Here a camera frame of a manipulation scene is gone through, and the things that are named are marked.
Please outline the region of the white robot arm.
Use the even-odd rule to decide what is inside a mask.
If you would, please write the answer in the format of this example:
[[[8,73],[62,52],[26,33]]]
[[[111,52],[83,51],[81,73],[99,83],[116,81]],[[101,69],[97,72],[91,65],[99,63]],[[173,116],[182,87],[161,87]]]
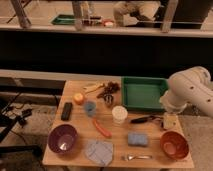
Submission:
[[[167,114],[179,114],[191,103],[213,118],[211,75],[206,68],[196,66],[176,72],[167,79],[167,84],[168,89],[159,99]]]

